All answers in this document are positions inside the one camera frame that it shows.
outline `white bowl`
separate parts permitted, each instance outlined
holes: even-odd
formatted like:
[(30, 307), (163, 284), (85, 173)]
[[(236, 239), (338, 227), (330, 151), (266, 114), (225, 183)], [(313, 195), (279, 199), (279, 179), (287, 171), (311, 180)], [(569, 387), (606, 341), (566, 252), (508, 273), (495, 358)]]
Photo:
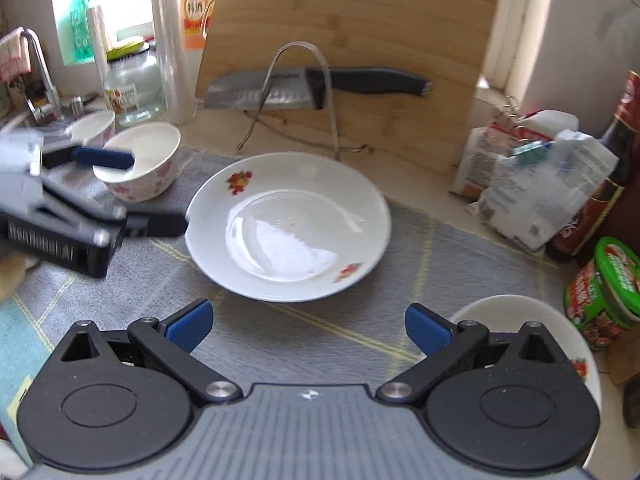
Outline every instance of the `white bowl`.
[(71, 140), (101, 148), (116, 134), (115, 118), (112, 110), (88, 114), (69, 126)]
[(186, 242), (221, 286), (265, 301), (309, 301), (353, 285), (391, 234), (379, 190), (324, 156), (268, 153), (211, 177), (191, 200)]
[[(545, 325), (571, 361), (584, 360), (586, 363), (584, 384), (602, 412), (600, 375), (593, 353), (576, 327), (552, 306), (534, 298), (514, 294), (491, 296), (468, 304), (450, 320), (458, 323), (464, 319), (478, 321), (491, 332), (517, 332), (527, 321), (539, 321)], [(595, 442), (583, 467), (587, 467), (591, 461), (594, 448)]]
[(124, 202), (151, 200), (166, 190), (178, 173), (180, 130), (169, 123), (139, 124), (105, 143), (110, 150), (132, 152), (136, 161), (128, 170), (94, 166), (94, 174)]

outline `plastic wrap roll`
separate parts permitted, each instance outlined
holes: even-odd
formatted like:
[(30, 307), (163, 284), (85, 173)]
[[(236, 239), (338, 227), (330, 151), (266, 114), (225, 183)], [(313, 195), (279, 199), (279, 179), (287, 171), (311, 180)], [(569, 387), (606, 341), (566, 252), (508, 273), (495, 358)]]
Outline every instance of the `plastic wrap roll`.
[(109, 71), (107, 51), (111, 50), (111, 37), (102, 6), (96, 5), (86, 10), (86, 23), (89, 27), (91, 48), (94, 51), (94, 60), (100, 76), (100, 82), (104, 83), (104, 78)]
[(180, 0), (151, 0), (151, 6), (168, 120), (186, 124), (193, 119), (196, 108), (180, 26)]

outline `bottle label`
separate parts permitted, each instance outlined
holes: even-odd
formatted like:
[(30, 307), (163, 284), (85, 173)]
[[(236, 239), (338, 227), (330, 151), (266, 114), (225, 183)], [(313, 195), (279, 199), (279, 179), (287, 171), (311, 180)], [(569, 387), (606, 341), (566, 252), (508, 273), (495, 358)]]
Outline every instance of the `bottle label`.
[(202, 30), (202, 20), (206, 19), (205, 29), (211, 22), (211, 11), (209, 7), (208, 15), (205, 17), (204, 11), (209, 0), (182, 0), (182, 12), (184, 13), (184, 33), (187, 35), (199, 35)]
[(625, 94), (615, 116), (635, 132), (640, 132), (640, 75), (629, 72)]
[(624, 191), (624, 187), (607, 179), (582, 206), (574, 219), (553, 238), (553, 246), (563, 254), (575, 256), (596, 232)]
[(140, 110), (136, 85), (124, 85), (113, 90), (105, 90), (104, 96), (110, 102), (116, 115), (126, 114)]

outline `glass jar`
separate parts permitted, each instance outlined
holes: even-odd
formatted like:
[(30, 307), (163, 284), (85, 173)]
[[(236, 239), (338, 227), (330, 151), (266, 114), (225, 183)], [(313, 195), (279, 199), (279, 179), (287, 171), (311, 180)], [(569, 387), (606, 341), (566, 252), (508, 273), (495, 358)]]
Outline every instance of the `glass jar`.
[(104, 95), (116, 113), (119, 129), (158, 120), (166, 110), (156, 51), (148, 43), (107, 53), (109, 72)]

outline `pink cloth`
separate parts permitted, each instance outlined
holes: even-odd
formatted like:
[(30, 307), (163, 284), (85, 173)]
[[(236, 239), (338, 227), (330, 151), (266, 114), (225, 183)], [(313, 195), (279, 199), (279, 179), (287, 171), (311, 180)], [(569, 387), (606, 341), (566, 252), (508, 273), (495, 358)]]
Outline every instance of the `pink cloth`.
[(0, 39), (0, 78), (7, 83), (17, 75), (31, 72), (29, 44), (22, 36), (23, 31), (18, 27)]

